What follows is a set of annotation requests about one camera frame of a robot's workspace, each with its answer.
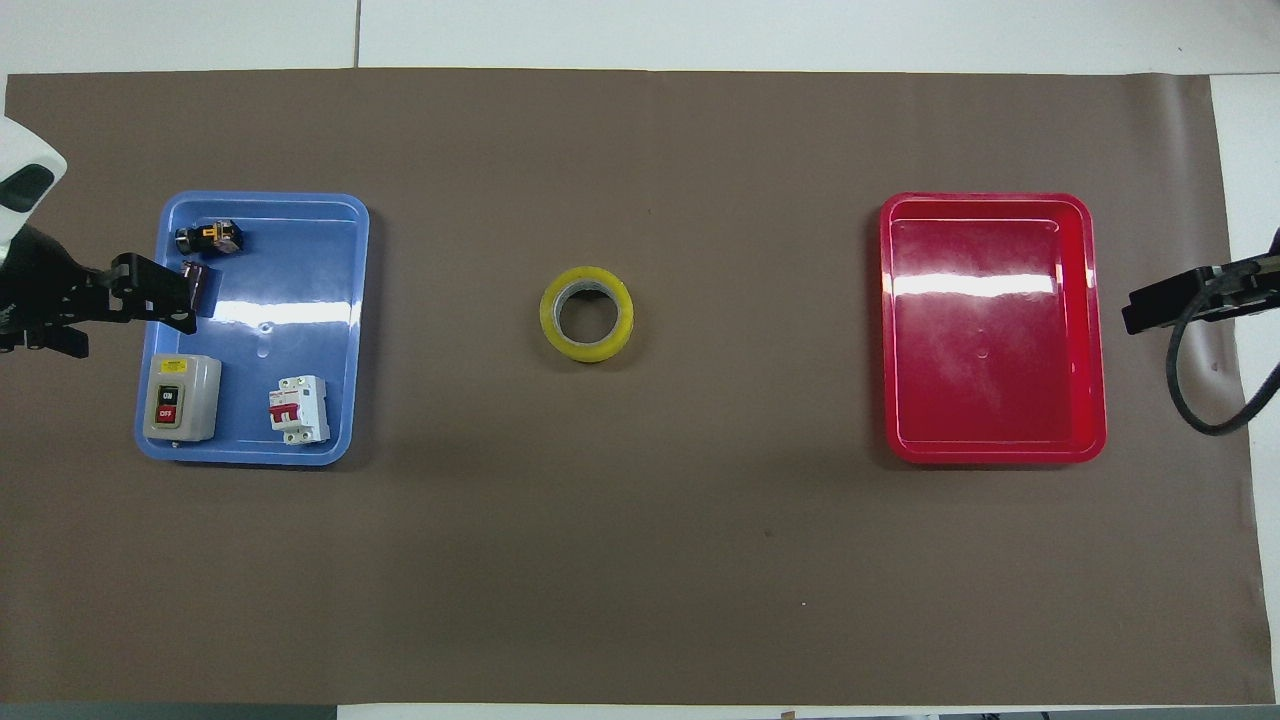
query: black component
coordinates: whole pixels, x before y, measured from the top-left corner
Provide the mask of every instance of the black component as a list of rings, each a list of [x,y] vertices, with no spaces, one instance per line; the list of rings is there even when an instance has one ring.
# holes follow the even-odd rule
[[[28,213],[51,184],[52,170],[44,165],[27,165],[0,181],[0,205],[14,213]]]
[[[119,255],[106,272],[93,270],[72,260],[54,238],[23,225],[0,265],[0,352],[22,343],[84,357],[88,338],[67,327],[83,320],[159,320],[196,332],[180,274],[133,252]]]
[[[244,247],[244,236],[239,225],[232,220],[218,220],[196,228],[178,228],[174,232],[174,241],[183,255],[209,251],[229,255]]]
[[[201,265],[200,263],[192,263],[191,260],[182,261],[182,277],[187,278],[188,297],[191,300],[191,309],[198,315],[200,314],[200,301],[205,297],[205,290],[209,286],[210,273],[209,265]]]
[[[1238,268],[1245,272],[1236,273]],[[1130,292],[1129,305],[1121,310],[1125,329],[1138,334],[1172,325],[1201,290],[1224,275],[1228,279],[1203,299],[1193,320],[1216,323],[1280,307],[1280,231],[1263,255],[1221,266],[1194,268]]]
[[[1129,295],[1133,305],[1124,309],[1125,327],[1129,334],[1137,334],[1148,327],[1156,327],[1156,324],[1142,327],[1139,320],[1153,322],[1167,314],[1167,309],[1155,306],[1157,300],[1174,302],[1184,291],[1190,290],[1190,299],[1174,319],[1158,323],[1158,325],[1171,324],[1174,327],[1169,338],[1169,351],[1165,354],[1165,382],[1169,384],[1169,396],[1172,398],[1178,414],[1197,432],[1207,436],[1225,436],[1247,425],[1275,397],[1276,391],[1280,391],[1280,364],[1271,370],[1258,392],[1244,404],[1239,413],[1221,423],[1206,423],[1187,404],[1178,380],[1178,351],[1181,348],[1187,325],[1198,319],[1213,322],[1276,307],[1280,305],[1277,278],[1280,278],[1280,229],[1276,231],[1271,249],[1265,255],[1229,263],[1216,269],[1196,268]]]

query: black cable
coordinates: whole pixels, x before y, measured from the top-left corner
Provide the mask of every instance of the black cable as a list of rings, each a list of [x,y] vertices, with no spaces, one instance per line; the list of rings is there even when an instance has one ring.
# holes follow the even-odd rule
[[[1280,240],[1280,232],[1276,233],[1276,237]],[[1172,398],[1178,414],[1187,420],[1187,424],[1207,436],[1225,436],[1243,428],[1254,415],[1266,407],[1276,391],[1280,391],[1280,364],[1276,364],[1271,374],[1267,375],[1267,379],[1263,380],[1262,387],[1258,388],[1258,392],[1244,404],[1244,407],[1239,413],[1222,423],[1210,424],[1202,420],[1187,405],[1187,398],[1183,397],[1183,388],[1178,383],[1178,351],[1181,348],[1183,333],[1187,332],[1187,325],[1190,324],[1192,318],[1208,305],[1210,299],[1217,295],[1219,288],[1224,284],[1238,282],[1247,275],[1257,273],[1258,269],[1257,263],[1242,263],[1239,266],[1225,270],[1222,274],[1204,283],[1204,287],[1201,288],[1178,318],[1178,323],[1174,324],[1174,334],[1169,338],[1169,352],[1165,355],[1165,379],[1169,382],[1169,396]]]

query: white table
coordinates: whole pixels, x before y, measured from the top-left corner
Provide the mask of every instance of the white table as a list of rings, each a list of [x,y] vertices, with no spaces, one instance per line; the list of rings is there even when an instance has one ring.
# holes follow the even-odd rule
[[[1233,258],[1266,250],[1280,225],[1280,3],[1270,0],[0,0],[0,90],[12,73],[349,67],[1212,74]],[[1280,313],[1240,319],[1236,336],[1251,393],[1280,360]],[[1254,420],[1251,437],[1275,629],[1280,404]],[[1280,673],[1276,642],[1272,669]],[[973,711],[431,705],[348,706],[339,716],[745,719],[785,710]]]

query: small electrical component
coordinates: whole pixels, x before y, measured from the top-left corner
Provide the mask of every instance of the small electrical component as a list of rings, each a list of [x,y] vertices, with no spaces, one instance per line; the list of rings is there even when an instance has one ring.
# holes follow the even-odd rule
[[[207,355],[152,355],[142,434],[197,442],[214,437],[223,364]]]
[[[188,297],[191,299],[191,311],[200,313],[200,301],[205,297],[205,288],[209,286],[209,265],[182,261],[182,277],[187,278]]]
[[[216,220],[196,228],[178,228],[174,232],[174,241],[183,255],[209,251],[230,255],[244,249],[244,233],[232,220]]]
[[[307,445],[329,439],[329,420],[324,411],[324,380],[315,375],[296,375],[279,382],[270,395],[271,429],[284,433],[285,445]]]

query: red tray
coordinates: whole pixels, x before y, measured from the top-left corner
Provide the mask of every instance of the red tray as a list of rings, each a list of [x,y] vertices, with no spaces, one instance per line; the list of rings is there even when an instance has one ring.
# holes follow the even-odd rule
[[[884,415],[911,462],[1083,462],[1107,437],[1093,222],[1070,195],[881,210]]]

